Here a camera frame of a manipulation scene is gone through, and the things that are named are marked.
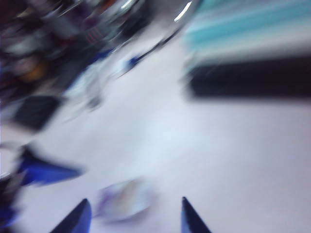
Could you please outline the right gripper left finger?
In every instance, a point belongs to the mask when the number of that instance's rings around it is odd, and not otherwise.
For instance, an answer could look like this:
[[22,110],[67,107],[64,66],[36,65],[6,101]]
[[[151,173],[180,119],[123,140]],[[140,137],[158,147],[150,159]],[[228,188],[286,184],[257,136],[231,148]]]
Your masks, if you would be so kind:
[[88,233],[92,220],[92,209],[88,199],[83,199],[51,233]]

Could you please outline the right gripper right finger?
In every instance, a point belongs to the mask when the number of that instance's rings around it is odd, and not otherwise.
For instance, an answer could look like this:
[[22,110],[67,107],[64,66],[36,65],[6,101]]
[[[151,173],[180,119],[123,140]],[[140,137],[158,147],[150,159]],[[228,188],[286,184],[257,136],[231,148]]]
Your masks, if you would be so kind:
[[181,209],[182,233],[211,233],[210,229],[198,215],[186,197],[182,198]]

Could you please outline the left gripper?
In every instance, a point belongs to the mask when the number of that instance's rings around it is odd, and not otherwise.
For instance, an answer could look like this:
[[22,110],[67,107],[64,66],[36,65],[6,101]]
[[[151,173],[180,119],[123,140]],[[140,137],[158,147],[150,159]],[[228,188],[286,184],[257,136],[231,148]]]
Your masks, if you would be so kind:
[[7,230],[16,220],[15,201],[21,186],[49,185],[83,175],[80,167],[54,163],[39,156],[29,144],[21,147],[17,173],[0,178],[0,229]]

